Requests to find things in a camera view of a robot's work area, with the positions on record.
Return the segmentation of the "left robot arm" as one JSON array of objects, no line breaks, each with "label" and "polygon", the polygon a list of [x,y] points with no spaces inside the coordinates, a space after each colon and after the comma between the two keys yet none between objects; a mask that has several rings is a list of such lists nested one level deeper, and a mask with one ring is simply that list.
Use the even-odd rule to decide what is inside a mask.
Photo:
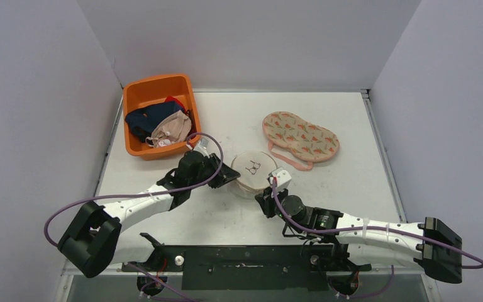
[{"label": "left robot arm", "polygon": [[147,190],[129,198],[116,197],[104,205],[83,204],[57,243],[63,254],[86,277],[95,277],[108,266],[138,262],[147,271],[162,264],[160,244],[146,233],[125,237],[124,232],[153,215],[174,210],[191,191],[207,185],[212,189],[228,184],[240,173],[222,163],[216,154],[188,151],[178,166]]}]

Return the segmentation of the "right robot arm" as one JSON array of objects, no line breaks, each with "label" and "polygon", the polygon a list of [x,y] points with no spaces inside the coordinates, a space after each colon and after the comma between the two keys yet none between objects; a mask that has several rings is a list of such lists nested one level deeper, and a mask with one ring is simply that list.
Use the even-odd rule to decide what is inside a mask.
[{"label": "right robot arm", "polygon": [[339,270],[371,264],[419,269],[437,281],[462,282],[462,238],[438,218],[419,223],[388,223],[306,206],[286,189],[275,201],[271,188],[255,196],[267,218],[278,216],[294,237],[330,243]]}]

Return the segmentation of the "white mesh laundry bag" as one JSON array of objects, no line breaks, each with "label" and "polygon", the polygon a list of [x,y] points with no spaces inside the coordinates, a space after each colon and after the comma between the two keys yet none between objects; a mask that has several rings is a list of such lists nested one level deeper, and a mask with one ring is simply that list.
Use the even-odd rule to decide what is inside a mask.
[{"label": "white mesh laundry bag", "polygon": [[253,199],[270,186],[267,178],[278,165],[269,154],[251,150],[237,155],[230,167],[240,173],[230,185],[230,192],[239,198]]}]

